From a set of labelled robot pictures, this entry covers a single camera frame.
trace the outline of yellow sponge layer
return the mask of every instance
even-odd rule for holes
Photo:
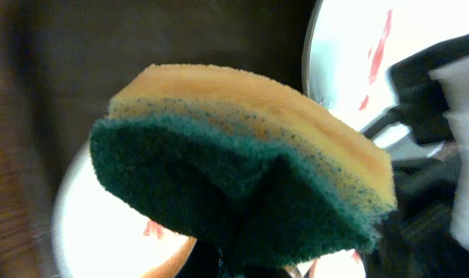
[[[330,177],[341,201],[362,212],[396,207],[385,151],[314,101],[264,76],[218,66],[150,66],[111,100],[108,117],[152,112],[207,117],[230,134],[284,139],[301,155],[323,153],[315,172]]]

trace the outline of red stain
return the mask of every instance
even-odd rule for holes
[[[368,76],[368,85],[372,85],[376,81],[379,74],[380,66],[382,65],[383,53],[386,47],[386,40],[389,38],[390,29],[392,28],[392,9],[387,12],[386,25],[383,29],[382,36],[380,37],[379,44],[376,47],[375,53],[372,58],[372,66],[370,67],[370,75]],[[372,55],[372,49],[368,51],[368,58]],[[364,110],[369,102],[367,95],[362,101],[359,110]]]
[[[147,227],[143,231],[143,236],[151,236],[152,234],[157,235],[157,239],[161,239],[164,236],[164,227],[157,222],[148,220]]]

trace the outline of sponge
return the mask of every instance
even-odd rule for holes
[[[396,208],[385,151],[290,87],[226,67],[148,67],[110,100],[90,152],[106,190],[240,272],[370,250]]]

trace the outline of folded sponge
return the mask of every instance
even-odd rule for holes
[[[288,86],[225,67],[148,67],[90,151],[110,193],[237,270],[371,249],[396,207],[386,152]]]

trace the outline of sponge edge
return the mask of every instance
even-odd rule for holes
[[[291,88],[234,69],[149,67],[111,100],[90,150],[109,192],[238,265],[370,249],[396,207],[385,152]]]

